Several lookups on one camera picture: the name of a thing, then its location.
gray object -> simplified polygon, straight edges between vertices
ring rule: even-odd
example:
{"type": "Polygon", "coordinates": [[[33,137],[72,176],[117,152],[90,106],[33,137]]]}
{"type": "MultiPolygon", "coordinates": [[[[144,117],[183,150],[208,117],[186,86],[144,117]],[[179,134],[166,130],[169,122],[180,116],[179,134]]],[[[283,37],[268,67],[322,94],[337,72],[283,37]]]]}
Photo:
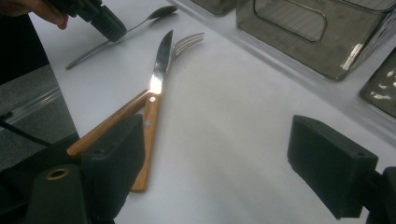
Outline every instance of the gray object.
{"type": "Polygon", "coordinates": [[[393,35],[396,1],[238,0],[237,26],[323,76],[342,80],[393,35]]]}
{"type": "Polygon", "coordinates": [[[361,89],[361,98],[396,118],[396,48],[361,89]]]}
{"type": "Polygon", "coordinates": [[[364,206],[366,223],[396,223],[396,167],[381,175],[374,153],[325,123],[295,115],[288,160],[337,219],[360,217],[364,206]]]}
{"type": "Polygon", "coordinates": [[[191,0],[215,15],[224,15],[236,7],[236,0],[191,0]]]}

black plastic bracket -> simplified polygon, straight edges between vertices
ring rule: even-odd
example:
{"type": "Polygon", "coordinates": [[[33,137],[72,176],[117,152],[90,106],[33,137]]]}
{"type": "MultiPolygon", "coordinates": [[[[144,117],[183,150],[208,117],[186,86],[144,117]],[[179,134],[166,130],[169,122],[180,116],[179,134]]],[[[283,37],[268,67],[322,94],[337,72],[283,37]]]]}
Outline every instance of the black plastic bracket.
{"type": "Polygon", "coordinates": [[[337,219],[365,206],[379,223],[396,223],[396,167],[377,173],[378,157],[333,128],[294,116],[288,159],[337,219]]]}
{"type": "Polygon", "coordinates": [[[114,223],[144,159],[142,115],[132,115],[84,151],[80,166],[59,165],[37,176],[27,223],[114,223]]]}
{"type": "Polygon", "coordinates": [[[49,2],[71,17],[79,15],[112,42],[126,35],[126,27],[122,21],[108,7],[101,6],[101,0],[49,0],[49,2]]]}

white table surface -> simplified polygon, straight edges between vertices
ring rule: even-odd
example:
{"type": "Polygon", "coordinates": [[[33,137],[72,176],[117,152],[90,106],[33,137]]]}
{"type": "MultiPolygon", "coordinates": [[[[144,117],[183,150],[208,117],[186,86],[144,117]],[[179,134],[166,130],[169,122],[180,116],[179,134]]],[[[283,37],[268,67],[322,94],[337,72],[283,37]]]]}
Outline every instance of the white table surface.
{"type": "Polygon", "coordinates": [[[236,28],[235,10],[215,17],[187,0],[105,1],[125,26],[152,11],[177,14],[147,22],[122,42],[69,71],[64,67],[105,40],[81,18],[64,31],[31,15],[64,99],[83,136],[149,87],[163,36],[205,40],[175,62],[163,100],[148,191],[130,194],[116,223],[364,223],[336,220],[287,160],[292,116],[333,127],[396,164],[396,120],[358,92],[396,45],[396,35],[342,82],[332,82],[236,28]]]}

silverware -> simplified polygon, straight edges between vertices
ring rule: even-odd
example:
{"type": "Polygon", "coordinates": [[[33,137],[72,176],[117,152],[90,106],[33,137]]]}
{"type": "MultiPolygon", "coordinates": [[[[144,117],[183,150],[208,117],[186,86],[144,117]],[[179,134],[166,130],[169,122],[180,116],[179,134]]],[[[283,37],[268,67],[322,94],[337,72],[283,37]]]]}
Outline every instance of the silverware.
{"type": "Polygon", "coordinates": [[[178,55],[180,55],[184,50],[189,49],[190,47],[198,44],[204,39],[204,34],[188,36],[175,44],[172,50],[172,55],[169,56],[167,44],[168,41],[172,39],[172,33],[172,31],[169,32],[163,38],[163,42],[161,43],[159,52],[157,54],[157,62],[155,63],[154,72],[150,81],[150,90],[147,96],[145,112],[143,114],[146,158],[143,164],[143,168],[137,176],[131,189],[132,192],[136,193],[144,192],[147,190],[148,187],[149,165],[151,162],[155,130],[157,127],[157,118],[160,109],[164,75],[169,72],[173,62],[178,55]]]}
{"type": "MultiPolygon", "coordinates": [[[[190,35],[186,38],[181,39],[178,41],[173,49],[172,54],[169,57],[168,65],[165,68],[166,72],[157,73],[154,76],[154,79],[163,80],[163,75],[169,73],[175,59],[186,49],[195,46],[196,44],[200,43],[204,39],[204,33],[200,33],[197,35],[190,35]]],[[[75,144],[67,149],[67,153],[72,157],[78,157],[85,149],[87,149],[93,142],[95,142],[102,134],[104,134],[108,129],[110,129],[114,124],[119,122],[120,120],[126,118],[129,115],[136,113],[138,110],[146,106],[143,116],[144,121],[144,132],[145,132],[145,151],[146,151],[146,160],[144,164],[144,170],[142,169],[139,177],[136,179],[134,186],[132,187],[133,192],[144,192],[147,189],[148,185],[148,177],[149,177],[149,164],[150,164],[150,157],[151,151],[154,144],[154,134],[155,128],[157,123],[157,117],[159,113],[159,105],[161,99],[161,93],[157,94],[155,92],[154,87],[150,90],[143,90],[136,97],[92,129],[89,133],[84,135],[81,139],[79,139],[75,144]]]]}
{"type": "MultiPolygon", "coordinates": [[[[167,7],[161,7],[158,8],[157,10],[155,10],[154,12],[152,12],[145,20],[143,20],[142,22],[140,22],[139,24],[137,24],[135,27],[129,29],[126,31],[126,33],[131,32],[132,30],[134,30],[135,28],[137,28],[138,26],[142,25],[143,23],[145,23],[146,21],[150,21],[150,20],[154,20],[154,19],[158,19],[164,16],[167,16],[169,14],[174,13],[177,10],[176,6],[167,6],[167,7]]],[[[69,70],[70,68],[74,67],[76,64],[82,62],[84,59],[88,58],[91,54],[93,54],[94,52],[101,50],[104,48],[104,46],[106,46],[108,43],[110,43],[109,40],[103,42],[102,44],[99,44],[98,46],[94,47],[93,49],[88,50],[87,52],[83,53],[81,56],[79,56],[78,58],[76,58],[73,62],[71,62],[70,64],[68,64],[65,69],[69,70]]]]}

plastic container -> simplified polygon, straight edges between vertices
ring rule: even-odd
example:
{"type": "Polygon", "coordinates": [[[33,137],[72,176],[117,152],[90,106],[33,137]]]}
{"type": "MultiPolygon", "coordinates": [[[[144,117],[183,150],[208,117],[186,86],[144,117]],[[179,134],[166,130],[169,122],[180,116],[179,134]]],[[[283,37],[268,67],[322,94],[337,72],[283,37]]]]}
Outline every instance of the plastic container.
{"type": "Polygon", "coordinates": [[[393,35],[395,7],[395,0],[238,0],[237,26],[341,80],[393,35]]]}
{"type": "Polygon", "coordinates": [[[361,97],[396,118],[396,48],[361,89],[361,97]]]}
{"type": "Polygon", "coordinates": [[[224,15],[236,7],[236,0],[191,0],[215,15],[224,15]]]}

